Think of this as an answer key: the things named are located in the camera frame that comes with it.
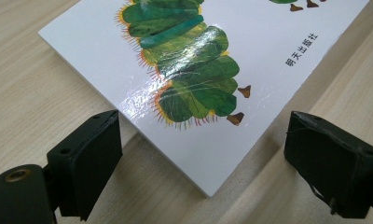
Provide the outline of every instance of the book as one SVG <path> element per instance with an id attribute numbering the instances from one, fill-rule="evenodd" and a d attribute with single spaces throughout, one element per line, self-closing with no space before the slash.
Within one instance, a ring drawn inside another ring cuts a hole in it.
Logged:
<path id="1" fill-rule="evenodd" d="M 81 0 L 39 34 L 211 197 L 366 3 Z"/>

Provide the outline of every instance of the white book cover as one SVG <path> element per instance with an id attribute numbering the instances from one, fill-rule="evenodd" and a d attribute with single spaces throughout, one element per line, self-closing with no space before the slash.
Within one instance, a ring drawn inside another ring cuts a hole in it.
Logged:
<path id="1" fill-rule="evenodd" d="M 39 34 L 211 197 L 366 3 L 81 0 Z"/>

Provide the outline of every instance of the wood grain surface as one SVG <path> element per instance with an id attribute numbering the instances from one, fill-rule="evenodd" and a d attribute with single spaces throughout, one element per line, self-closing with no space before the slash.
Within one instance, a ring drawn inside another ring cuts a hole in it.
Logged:
<path id="1" fill-rule="evenodd" d="M 85 119 L 113 108 L 37 34 L 76 2 L 0 0 L 0 174 L 44 166 Z M 373 0 L 211 199 L 122 119 L 124 156 L 88 223 L 373 223 L 373 209 L 365 220 L 331 216 L 284 159 L 291 110 L 373 145 Z"/>

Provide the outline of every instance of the caterpillar illustration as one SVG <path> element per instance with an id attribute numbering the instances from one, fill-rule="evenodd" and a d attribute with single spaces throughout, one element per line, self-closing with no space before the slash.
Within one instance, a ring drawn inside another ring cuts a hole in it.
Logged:
<path id="1" fill-rule="evenodd" d="M 153 107 L 159 120 L 175 127 L 226 117 L 239 125 L 244 114 L 232 115 L 233 93 L 245 98 L 251 86 L 238 88 L 237 63 L 228 56 L 223 30 L 207 26 L 200 14 L 203 0 L 132 0 L 117 14 L 124 37 L 135 44 L 141 66 L 158 82 Z"/>
<path id="2" fill-rule="evenodd" d="M 291 4 L 290 10 L 291 11 L 300 11 L 303 10 L 303 7 L 297 7 L 294 5 L 297 0 L 270 0 L 273 3 L 277 4 Z M 318 7 L 316 3 L 313 3 L 311 0 L 306 0 L 307 2 L 307 7 Z"/>

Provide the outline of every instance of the wooden table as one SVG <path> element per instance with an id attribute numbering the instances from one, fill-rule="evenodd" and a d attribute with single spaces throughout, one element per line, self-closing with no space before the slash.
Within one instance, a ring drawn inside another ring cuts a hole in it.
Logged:
<path id="1" fill-rule="evenodd" d="M 44 166 L 46 153 L 79 124 L 112 109 L 37 35 L 76 2 L 0 0 L 0 174 Z M 373 209 L 367 220 L 331 216 L 286 162 L 291 110 L 328 119 L 373 145 L 373 0 L 211 199 L 123 119 L 124 156 L 88 223 L 373 223 Z"/>

